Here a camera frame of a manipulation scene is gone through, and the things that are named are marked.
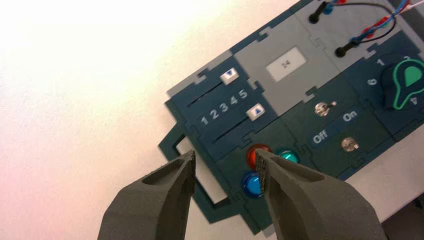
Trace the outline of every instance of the white surface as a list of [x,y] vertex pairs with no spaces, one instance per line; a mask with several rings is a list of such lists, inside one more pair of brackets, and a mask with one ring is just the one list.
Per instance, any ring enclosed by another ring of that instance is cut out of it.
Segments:
[[[183,154],[190,150],[194,150],[195,147],[193,146],[192,142],[190,142],[188,137],[184,137],[184,139],[178,143],[176,149],[180,154]],[[207,195],[210,197],[214,204],[226,199],[228,196],[224,191],[223,187],[221,187],[220,183],[212,174],[211,170],[209,170],[208,166],[206,166],[206,163],[200,156],[200,154],[198,154],[197,151],[195,152],[197,180],[202,185]]]
[[[166,162],[166,91],[294,3],[2,0],[0,239],[96,239],[117,192]],[[424,128],[408,139],[349,179],[380,219],[424,190]],[[186,239],[264,236],[192,201]]]
[[266,66],[266,69],[269,74],[271,74],[272,78],[274,78],[276,82],[279,82],[305,63],[305,57],[297,47],[293,47]]

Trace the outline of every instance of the led light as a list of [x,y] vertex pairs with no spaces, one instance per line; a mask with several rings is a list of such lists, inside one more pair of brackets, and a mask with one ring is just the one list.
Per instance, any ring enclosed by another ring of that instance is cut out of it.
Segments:
[[255,171],[248,172],[244,175],[242,187],[244,193],[249,197],[260,198],[263,195],[259,176]]
[[263,149],[265,151],[268,152],[272,152],[271,148],[269,148],[267,145],[265,144],[255,144],[252,145],[251,147],[249,147],[249,149],[247,150],[246,153],[246,161],[247,164],[253,169],[256,170],[256,149]]

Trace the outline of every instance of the panel cutout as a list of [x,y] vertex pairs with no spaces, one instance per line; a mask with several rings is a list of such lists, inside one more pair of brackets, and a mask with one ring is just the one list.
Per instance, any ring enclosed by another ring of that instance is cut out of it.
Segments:
[[[192,143],[187,137],[184,137],[182,141],[178,143],[176,149],[180,154],[184,154],[190,150],[194,150]],[[206,193],[209,195],[210,199],[214,204],[220,202],[227,198],[226,192],[223,190],[215,176],[206,166],[205,161],[202,157],[196,152],[196,178],[199,183],[202,185]]]

